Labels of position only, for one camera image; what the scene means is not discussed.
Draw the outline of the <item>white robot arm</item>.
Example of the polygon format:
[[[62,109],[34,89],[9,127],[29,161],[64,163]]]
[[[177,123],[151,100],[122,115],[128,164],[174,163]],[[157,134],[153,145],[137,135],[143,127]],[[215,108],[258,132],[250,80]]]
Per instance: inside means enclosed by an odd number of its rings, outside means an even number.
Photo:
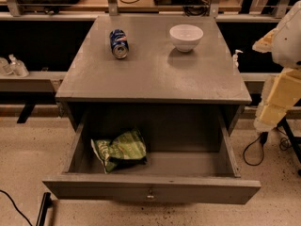
[[[297,1],[277,27],[257,40],[252,49],[270,52],[283,70],[264,82],[254,127],[269,132],[301,99],[301,1]]]

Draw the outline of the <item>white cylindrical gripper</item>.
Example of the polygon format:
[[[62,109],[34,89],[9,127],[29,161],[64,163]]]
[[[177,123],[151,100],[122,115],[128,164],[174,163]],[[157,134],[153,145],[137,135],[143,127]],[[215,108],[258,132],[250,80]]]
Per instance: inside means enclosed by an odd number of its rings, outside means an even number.
[[[257,40],[252,49],[260,53],[273,52],[277,29],[274,28]],[[285,109],[291,109],[301,99],[301,71],[297,69],[283,69],[276,76],[270,75],[264,82],[261,99],[254,120],[254,127],[258,132],[269,132],[286,115]]]

